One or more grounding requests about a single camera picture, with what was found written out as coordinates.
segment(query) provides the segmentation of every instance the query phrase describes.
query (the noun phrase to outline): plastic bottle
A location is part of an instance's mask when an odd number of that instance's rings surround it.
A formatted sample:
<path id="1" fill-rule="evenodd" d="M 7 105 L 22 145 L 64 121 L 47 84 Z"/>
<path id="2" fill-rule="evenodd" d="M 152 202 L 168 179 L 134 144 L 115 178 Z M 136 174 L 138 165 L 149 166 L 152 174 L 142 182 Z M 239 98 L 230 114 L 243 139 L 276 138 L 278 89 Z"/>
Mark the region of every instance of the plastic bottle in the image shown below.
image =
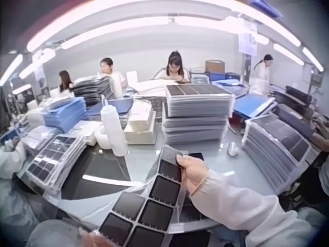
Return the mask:
<path id="1" fill-rule="evenodd" d="M 102 101 L 103 108 L 101 110 L 101 117 L 104 125 L 104 132 L 111 143 L 114 155 L 118 157 L 125 156 L 128 153 L 128 146 L 121 128 L 117 109 L 112 105 L 108 105 L 103 95 Z"/>

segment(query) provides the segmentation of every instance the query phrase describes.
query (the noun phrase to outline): tape roll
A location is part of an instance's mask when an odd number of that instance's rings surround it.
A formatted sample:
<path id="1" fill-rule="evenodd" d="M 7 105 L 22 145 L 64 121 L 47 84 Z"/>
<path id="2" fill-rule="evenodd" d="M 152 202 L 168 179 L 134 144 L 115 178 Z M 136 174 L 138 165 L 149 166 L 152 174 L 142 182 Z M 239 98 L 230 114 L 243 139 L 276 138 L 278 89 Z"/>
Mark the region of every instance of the tape roll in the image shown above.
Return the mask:
<path id="1" fill-rule="evenodd" d="M 95 131 L 95 138 L 96 141 L 101 149 L 109 150 L 112 148 L 111 143 L 109 142 L 107 135 L 104 131 L 104 125 L 101 125 L 96 131 Z"/>

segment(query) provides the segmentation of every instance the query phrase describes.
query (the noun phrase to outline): glass table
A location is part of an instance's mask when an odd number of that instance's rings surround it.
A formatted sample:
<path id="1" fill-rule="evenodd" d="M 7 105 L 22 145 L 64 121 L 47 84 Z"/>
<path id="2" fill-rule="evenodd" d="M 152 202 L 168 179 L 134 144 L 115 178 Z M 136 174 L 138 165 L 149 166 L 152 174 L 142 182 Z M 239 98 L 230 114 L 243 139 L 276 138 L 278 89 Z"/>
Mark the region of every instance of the glass table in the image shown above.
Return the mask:
<path id="1" fill-rule="evenodd" d="M 124 189 L 144 184 L 151 168 L 164 146 L 161 125 L 156 125 L 157 138 L 154 145 L 130 145 L 125 157 L 116 157 L 111 150 L 102 150 L 96 145 L 87 147 L 71 170 L 61 193 L 52 195 L 37 188 L 25 175 L 28 161 L 17 176 L 32 190 L 70 217 L 90 228 L 97 229 L 113 207 L 112 202 Z M 206 165 L 230 177 L 238 187 L 251 188 L 262 195 L 273 191 L 243 149 L 238 156 L 230 157 L 227 147 L 230 142 L 241 144 L 241 136 L 230 130 L 222 143 L 200 142 L 173 146 L 188 153 L 201 152 Z M 172 234 L 197 231 L 216 226 L 217 223 L 201 215 L 186 200 L 181 217 L 171 224 Z"/>

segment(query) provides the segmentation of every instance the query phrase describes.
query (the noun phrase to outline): cardboard box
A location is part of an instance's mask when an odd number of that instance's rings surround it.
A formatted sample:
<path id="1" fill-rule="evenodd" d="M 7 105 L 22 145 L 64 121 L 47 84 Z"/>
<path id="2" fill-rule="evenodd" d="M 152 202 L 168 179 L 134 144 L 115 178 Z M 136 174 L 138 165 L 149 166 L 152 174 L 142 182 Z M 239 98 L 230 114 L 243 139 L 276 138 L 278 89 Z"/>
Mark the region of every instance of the cardboard box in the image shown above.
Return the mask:
<path id="1" fill-rule="evenodd" d="M 206 72 L 225 73 L 225 62 L 221 60 L 207 60 L 205 67 Z"/>

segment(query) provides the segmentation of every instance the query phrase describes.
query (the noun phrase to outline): fluorescent light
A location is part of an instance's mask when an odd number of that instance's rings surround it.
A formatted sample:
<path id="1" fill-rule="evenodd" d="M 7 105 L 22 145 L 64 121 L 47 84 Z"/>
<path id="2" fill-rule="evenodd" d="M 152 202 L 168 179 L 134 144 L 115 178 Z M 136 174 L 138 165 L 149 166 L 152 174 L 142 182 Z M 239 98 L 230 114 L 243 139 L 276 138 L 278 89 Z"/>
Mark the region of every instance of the fluorescent light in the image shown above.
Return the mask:
<path id="1" fill-rule="evenodd" d="M 11 64 L 8 66 L 7 70 L 4 72 L 3 76 L 0 79 L 0 86 L 3 86 L 6 81 L 9 79 L 9 77 L 12 75 L 12 73 L 15 71 L 15 69 L 22 63 L 23 61 L 23 55 L 19 54 L 15 59 L 11 62 Z"/>
<path id="2" fill-rule="evenodd" d="M 211 28 L 233 34 L 245 32 L 245 28 L 237 25 L 232 18 L 226 18 L 224 21 L 215 21 L 199 17 L 178 16 L 175 18 L 175 22 L 183 26 Z"/>
<path id="3" fill-rule="evenodd" d="M 304 62 L 301 59 L 299 59 L 297 56 L 292 54 L 290 51 L 288 51 L 286 48 L 282 47 L 281 45 L 274 44 L 273 49 L 277 50 L 278 52 L 282 53 L 283 55 L 285 55 L 285 56 L 289 57 L 290 59 L 294 60 L 299 65 L 301 65 L 301 66 L 304 65 Z"/>
<path id="4" fill-rule="evenodd" d="M 49 48 L 44 49 L 42 53 L 43 54 L 36 62 L 31 63 L 22 72 L 20 72 L 21 79 L 25 79 L 28 75 L 38 69 L 42 64 L 48 62 L 50 59 L 56 56 L 56 52 Z"/>
<path id="5" fill-rule="evenodd" d="M 314 57 L 314 55 L 312 53 L 310 53 L 309 49 L 307 49 L 306 47 L 303 47 L 303 53 L 312 61 L 312 63 L 314 63 L 314 65 L 316 66 L 316 68 L 318 68 L 318 70 L 320 72 L 323 72 L 324 69 L 323 69 L 322 65 Z"/>
<path id="6" fill-rule="evenodd" d="M 268 37 L 265 37 L 263 35 L 260 35 L 260 34 L 257 34 L 256 36 L 256 41 L 260 44 L 263 44 L 263 45 L 268 45 L 269 43 L 269 38 Z"/>
<path id="7" fill-rule="evenodd" d="M 87 40 L 102 36 L 104 34 L 108 34 L 111 32 L 122 31 L 125 29 L 130 29 L 134 27 L 145 27 L 145 26 L 153 26 L 153 25 L 165 25 L 169 23 L 169 19 L 166 16 L 160 17 L 145 17 L 132 19 L 123 22 L 112 23 L 106 26 L 102 26 L 91 31 L 85 32 L 81 35 L 78 35 L 62 44 L 63 49 L 69 49 L 75 45 L 78 45 Z"/>
<path id="8" fill-rule="evenodd" d="M 288 31 L 285 27 L 280 25 L 278 22 L 273 20 L 272 18 L 268 17 L 267 15 L 263 14 L 262 12 L 246 5 L 243 3 L 240 3 L 236 0 L 225 0 L 225 1 L 219 1 L 219 0 L 194 0 L 196 2 L 203 2 L 207 4 L 213 4 L 220 7 L 231 9 L 232 11 L 239 12 L 241 14 L 247 15 L 263 24 L 268 26 L 269 28 L 273 29 L 286 39 L 288 39 L 291 43 L 293 43 L 295 46 L 299 47 L 301 45 L 300 40 L 293 35 L 290 31 Z"/>
<path id="9" fill-rule="evenodd" d="M 50 23 L 48 26 L 46 26 L 41 31 L 39 31 L 27 44 L 27 50 L 28 51 L 36 50 L 38 47 L 40 47 L 44 42 L 46 42 L 49 38 L 54 36 L 56 33 L 60 32 L 61 30 L 72 25 L 75 22 L 84 19 L 85 17 L 103 11 L 105 9 L 113 8 L 128 3 L 137 3 L 141 1 L 144 0 L 120 0 L 120 1 L 94 0 L 86 4 L 83 4 L 81 6 L 78 6 L 75 9 L 60 16 L 52 23 Z M 217 5 L 220 7 L 228 8 L 233 11 L 237 11 L 242 14 L 245 14 L 259 22 L 264 23 L 266 26 L 272 28 L 273 30 L 281 34 L 283 37 L 288 39 L 290 42 L 292 42 L 294 45 L 296 46 L 301 45 L 301 42 L 296 38 L 296 36 L 294 36 L 286 28 L 284 28 L 282 25 L 274 21 L 272 18 L 268 17 L 267 15 L 263 14 L 262 12 L 248 5 L 245 5 L 235 0 L 225 0 L 225 1 L 194 0 L 194 1 Z"/>
<path id="10" fill-rule="evenodd" d="M 40 47 L 49 38 L 60 32 L 64 28 L 72 25 L 73 23 L 82 20 L 92 14 L 100 12 L 105 9 L 113 8 L 116 6 L 141 2 L 144 0 L 94 0 L 89 3 L 80 5 L 73 10 L 65 13 L 61 17 L 54 20 L 48 26 L 39 31 L 27 44 L 28 51 L 34 51 Z"/>
<path id="11" fill-rule="evenodd" d="M 32 86 L 31 84 L 26 84 L 24 86 L 19 87 L 18 89 L 15 89 L 14 91 L 12 91 L 13 95 L 17 95 L 20 94 L 28 89 L 30 89 Z"/>

